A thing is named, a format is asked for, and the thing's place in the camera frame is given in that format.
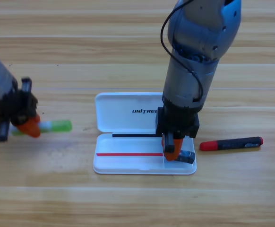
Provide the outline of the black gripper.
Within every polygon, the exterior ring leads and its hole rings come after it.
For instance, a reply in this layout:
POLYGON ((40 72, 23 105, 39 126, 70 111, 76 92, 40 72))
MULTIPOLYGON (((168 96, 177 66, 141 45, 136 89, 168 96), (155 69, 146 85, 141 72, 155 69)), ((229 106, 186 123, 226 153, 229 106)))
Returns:
POLYGON ((163 155, 167 161, 174 161, 180 154, 185 136, 195 138, 199 129, 200 107, 179 107, 166 98, 158 107, 155 119, 155 133, 162 136, 163 155))
POLYGON ((8 140, 10 124, 30 137, 38 138, 41 135, 38 125, 41 118, 36 112, 38 100, 31 89, 31 79, 22 78, 21 89, 13 82, 11 90, 0 99, 0 142, 8 140))

